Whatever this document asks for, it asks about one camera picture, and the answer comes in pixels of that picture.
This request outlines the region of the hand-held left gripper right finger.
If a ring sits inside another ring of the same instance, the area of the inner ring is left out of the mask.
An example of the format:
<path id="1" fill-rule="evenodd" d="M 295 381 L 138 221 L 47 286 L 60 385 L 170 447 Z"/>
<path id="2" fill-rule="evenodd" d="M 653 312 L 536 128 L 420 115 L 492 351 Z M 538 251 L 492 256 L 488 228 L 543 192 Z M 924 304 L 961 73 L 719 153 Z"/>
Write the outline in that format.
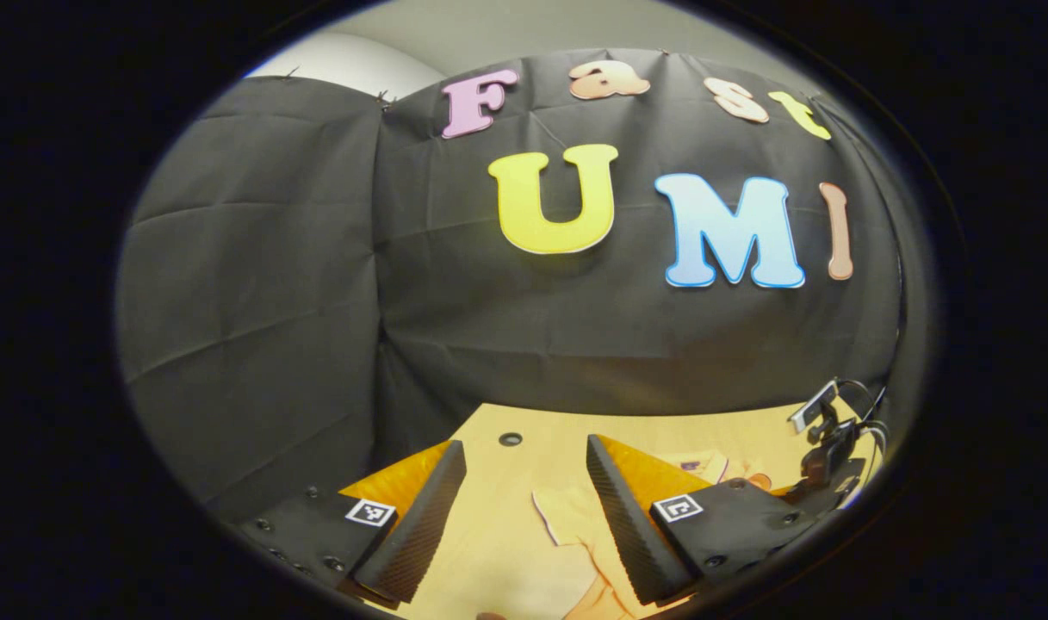
<path id="1" fill-rule="evenodd" d="M 587 437 L 586 470 L 642 604 L 735 580 L 816 522 L 747 479 L 709 484 L 598 433 Z"/>

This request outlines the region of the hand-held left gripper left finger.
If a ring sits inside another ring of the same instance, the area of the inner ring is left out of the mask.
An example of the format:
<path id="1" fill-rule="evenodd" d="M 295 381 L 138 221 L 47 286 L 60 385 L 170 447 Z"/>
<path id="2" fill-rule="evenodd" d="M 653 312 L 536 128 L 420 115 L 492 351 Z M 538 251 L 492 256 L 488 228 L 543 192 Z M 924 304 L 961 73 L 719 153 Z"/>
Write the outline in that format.
<path id="1" fill-rule="evenodd" d="M 342 490 L 297 493 L 239 532 L 322 586 L 397 608 L 416 597 L 465 477 L 463 443 L 446 440 Z"/>

